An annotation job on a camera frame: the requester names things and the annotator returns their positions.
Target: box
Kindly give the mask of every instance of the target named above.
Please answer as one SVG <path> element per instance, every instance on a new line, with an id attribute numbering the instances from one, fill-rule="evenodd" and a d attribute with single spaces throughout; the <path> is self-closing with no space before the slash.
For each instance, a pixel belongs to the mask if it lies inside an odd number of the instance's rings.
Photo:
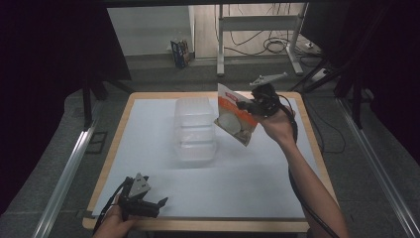
<path id="1" fill-rule="evenodd" d="M 189 50 L 188 43 L 185 40 L 180 42 L 170 41 L 172 48 L 173 60 L 175 65 L 179 68 L 184 68 L 189 64 Z"/>

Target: stacked plastic container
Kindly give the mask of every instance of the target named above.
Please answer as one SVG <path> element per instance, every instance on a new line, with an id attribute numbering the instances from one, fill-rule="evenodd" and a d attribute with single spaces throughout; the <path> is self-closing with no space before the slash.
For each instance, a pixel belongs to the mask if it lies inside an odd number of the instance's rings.
<path id="1" fill-rule="evenodd" d="M 208 162 L 216 152 L 216 115 L 207 97 L 176 100 L 174 146 L 182 162 Z"/>

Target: cable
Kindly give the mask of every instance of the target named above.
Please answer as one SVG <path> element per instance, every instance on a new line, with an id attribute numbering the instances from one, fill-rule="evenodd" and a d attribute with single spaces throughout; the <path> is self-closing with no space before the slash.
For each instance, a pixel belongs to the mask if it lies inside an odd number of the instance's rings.
<path id="1" fill-rule="evenodd" d="M 114 194 L 112 194 L 112 196 L 108 199 L 108 202 L 106 203 L 106 205 L 104 206 L 104 208 L 102 209 L 101 213 L 98 216 L 98 219 L 96 220 L 96 224 L 95 227 L 93 228 L 93 234 L 94 235 L 96 233 L 96 231 L 98 230 L 99 226 L 101 226 L 102 224 L 102 219 L 104 218 L 106 212 L 108 211 L 109 207 L 112 204 L 112 202 L 114 201 L 115 196 L 117 195 L 118 191 L 124 186 L 126 185 L 126 183 L 129 182 L 128 178 L 126 178 L 123 183 L 121 183 L 117 189 L 114 191 Z"/>
<path id="2" fill-rule="evenodd" d="M 339 238 L 339 236 L 333 231 L 333 229 L 331 229 L 330 226 L 328 226 L 327 223 L 325 223 L 321 217 L 318 216 L 318 214 L 315 213 L 315 211 L 312 210 L 311 207 L 309 207 L 309 205 L 306 203 L 305 199 L 303 199 L 302 195 L 300 194 L 297 186 L 296 186 L 296 182 L 293 178 L 293 175 L 291 174 L 290 169 L 288 170 L 288 174 L 289 174 L 289 179 L 290 179 L 290 184 L 291 187 L 294 191 L 294 193 L 296 194 L 297 199 L 300 201 L 300 204 L 302 204 L 302 206 L 308 211 L 308 213 L 312 216 L 312 218 L 314 218 L 314 220 L 333 238 Z"/>
<path id="3" fill-rule="evenodd" d="M 341 139 L 342 139 L 342 141 L 343 141 L 343 147 L 342 147 L 342 149 L 341 150 L 339 150 L 339 151 L 324 151 L 323 153 L 331 153 L 331 154 L 341 154 L 341 153 L 343 153 L 345 150 L 346 150 L 346 147 L 347 147 L 347 141 L 346 141 L 346 139 L 344 138 L 344 135 L 343 135 L 343 133 L 339 130 L 339 129 L 337 129 L 336 127 L 334 127 L 333 125 L 331 125 L 330 123 L 328 123 L 325 119 L 323 119 L 319 114 L 318 114 L 318 112 L 315 110 L 315 108 L 314 108 L 314 106 L 312 105 L 312 103 L 309 101 L 309 100 L 307 100 L 307 97 L 306 97 L 306 95 L 305 95 L 305 93 L 302 93 L 302 98 L 304 99 L 303 100 L 303 102 L 306 104 L 307 103 L 307 105 L 309 105 L 309 107 L 315 112 L 315 115 L 322 121 L 322 122 L 324 122 L 327 126 L 329 126 L 330 128 L 332 128 L 333 130 L 335 130 L 335 131 L 337 131 L 338 133 L 339 133 L 339 135 L 340 135 L 340 137 L 341 137 Z M 319 135 L 320 135 L 320 137 L 322 138 L 322 134 L 321 134 L 321 131 L 318 129 L 318 133 L 319 133 Z M 322 139 L 322 143 L 323 143 L 323 147 L 324 147 L 324 150 L 325 150 L 325 144 L 324 144 L 324 140 Z"/>
<path id="4" fill-rule="evenodd" d="M 288 106 L 290 107 L 290 109 L 291 109 L 291 104 L 290 104 L 290 102 L 289 102 L 289 100 L 286 98 L 286 97 L 284 97 L 284 96 L 282 96 L 282 95 L 278 95 L 278 96 L 281 96 L 282 98 L 284 98 L 286 101 L 287 101 L 287 103 L 288 103 Z M 290 121 L 290 124 L 291 124 L 291 126 L 292 126 L 292 129 L 293 129 L 293 138 L 294 138 L 294 141 L 295 141 L 295 143 L 297 142 L 297 125 L 296 125 L 296 121 L 295 121 L 295 119 L 294 119 L 294 116 L 293 116 L 293 113 L 292 112 L 290 112 L 284 105 L 282 105 L 281 103 L 280 103 L 280 109 L 287 115 L 287 118 L 289 119 L 289 121 Z M 292 187 L 292 189 L 293 189 L 293 191 L 294 191 L 294 193 L 296 194 L 296 197 L 297 197 L 297 199 L 300 201 L 300 203 L 302 204 L 302 206 L 305 208 L 305 210 L 306 211 L 308 211 L 308 213 L 312 216 L 312 218 L 331 236 L 331 237 L 333 237 L 333 238 L 339 238 L 339 236 L 331 229 L 331 227 L 330 226 L 328 226 L 328 224 L 327 223 L 325 223 L 319 216 L 318 216 L 318 214 L 316 214 L 315 213 L 315 211 L 313 211 L 312 210 L 312 208 L 306 203 L 306 200 L 302 197 L 302 194 L 300 194 L 300 192 L 299 192 L 299 189 L 297 188 L 297 185 L 296 185 L 296 182 L 295 182 L 295 180 L 294 180 L 294 177 L 293 177 L 293 175 L 292 175 L 292 173 L 291 173 L 291 170 L 290 170 L 290 168 L 288 169 L 288 175 L 289 175 L 289 179 L 290 179 L 290 184 L 291 184 L 291 187 Z"/>

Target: black curtain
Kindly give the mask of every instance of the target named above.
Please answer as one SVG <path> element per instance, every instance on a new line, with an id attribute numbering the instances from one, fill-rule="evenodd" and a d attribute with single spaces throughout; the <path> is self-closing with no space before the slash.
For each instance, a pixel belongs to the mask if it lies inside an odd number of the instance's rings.
<path id="1" fill-rule="evenodd" d="M 102 6 L 2 1 L 0 31 L 3 213 L 49 144 L 65 98 L 98 75 L 130 74 Z"/>

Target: gray floor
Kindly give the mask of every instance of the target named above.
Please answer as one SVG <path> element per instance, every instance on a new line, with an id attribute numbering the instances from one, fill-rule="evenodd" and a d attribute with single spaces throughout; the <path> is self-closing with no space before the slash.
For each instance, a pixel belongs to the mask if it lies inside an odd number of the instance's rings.
<path id="1" fill-rule="evenodd" d="M 196 60 L 185 69 L 173 67 L 170 58 L 129 58 L 128 65 L 133 81 L 124 83 L 137 91 L 208 91 L 216 90 L 217 82 L 234 90 L 250 90 L 248 83 L 260 74 L 287 71 L 293 75 L 291 65 L 285 58 L 228 59 L 224 77 L 216 76 L 214 60 Z M 299 77 L 291 77 L 275 83 L 274 86 L 277 90 L 284 91 L 298 79 Z M 50 237 L 91 236 L 91 232 L 82 227 L 81 220 L 129 96 L 108 83 L 105 85 L 109 97 L 104 102 L 96 127 L 96 132 L 107 133 L 103 151 L 98 151 L 100 148 L 97 145 L 89 145 L 89 153 L 81 161 Z M 407 237 L 339 109 L 332 93 L 334 86 L 335 82 L 330 82 L 306 94 L 305 101 L 313 118 L 318 142 L 324 147 L 325 164 L 351 234 L 353 237 L 370 238 Z M 49 147 L 25 186 L 0 218 L 0 237 L 30 237 L 34 233 L 82 130 L 82 111 L 81 93 L 78 91 L 68 96 L 64 116 Z M 363 104 L 362 121 L 364 131 L 389 176 L 414 216 L 419 219 L 419 167 L 375 118 L 368 103 Z M 133 233 L 131 237 L 144 235 L 141 232 Z"/>

